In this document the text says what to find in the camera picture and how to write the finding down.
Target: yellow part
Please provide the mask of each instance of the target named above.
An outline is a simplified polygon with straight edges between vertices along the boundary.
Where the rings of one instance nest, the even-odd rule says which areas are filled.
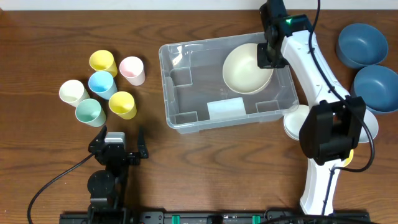
[[[351,150],[351,152],[349,152],[349,158],[347,158],[344,162],[344,167],[348,166],[348,164],[350,164],[350,162],[353,160],[354,157],[354,149]]]
[[[123,119],[132,119],[137,114],[134,98],[125,91],[117,92],[109,99],[109,108]]]
[[[118,74],[118,68],[113,55],[107,50],[97,50],[94,52],[90,57],[89,63],[97,72],[106,71],[112,74],[113,77]]]

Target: white cup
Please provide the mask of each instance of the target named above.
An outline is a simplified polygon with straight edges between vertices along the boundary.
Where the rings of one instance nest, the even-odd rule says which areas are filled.
[[[132,85],[139,86],[145,81],[144,63],[137,57],[123,59],[119,71]]]
[[[90,99],[81,81],[69,80],[62,84],[59,95],[62,101],[77,107],[80,102]]]

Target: clear plastic bin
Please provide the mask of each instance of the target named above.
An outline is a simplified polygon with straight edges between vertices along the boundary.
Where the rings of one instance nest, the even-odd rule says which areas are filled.
[[[163,45],[159,50],[166,122],[179,133],[275,121],[296,110],[299,100],[289,67],[275,69],[270,84],[254,95],[230,90],[223,80],[228,54],[264,33]]]

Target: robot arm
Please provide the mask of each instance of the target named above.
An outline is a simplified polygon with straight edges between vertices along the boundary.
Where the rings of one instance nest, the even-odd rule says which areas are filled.
[[[300,206],[307,215],[321,215],[328,188],[330,170],[344,165],[351,149],[358,145],[361,125],[353,119],[339,99],[329,91],[310,54],[308,41],[312,26],[305,15],[288,16],[283,0],[268,0],[260,8],[267,43],[259,44],[257,61],[260,68],[290,65],[304,90],[311,109],[300,130],[300,145],[308,157],[305,190]],[[351,99],[338,82],[323,57],[316,35],[312,36],[315,57],[337,93],[346,97],[363,119],[365,104],[361,98]],[[333,213],[333,196],[340,170],[331,180],[325,215]]]

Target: blue bowl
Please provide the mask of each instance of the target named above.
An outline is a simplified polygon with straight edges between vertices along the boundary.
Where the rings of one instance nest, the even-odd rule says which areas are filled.
[[[338,58],[349,68],[377,65],[386,59],[386,37],[373,26],[351,24],[341,31],[336,45]]]
[[[362,68],[354,79],[352,96],[362,96],[373,114],[398,111],[398,75],[379,65]]]

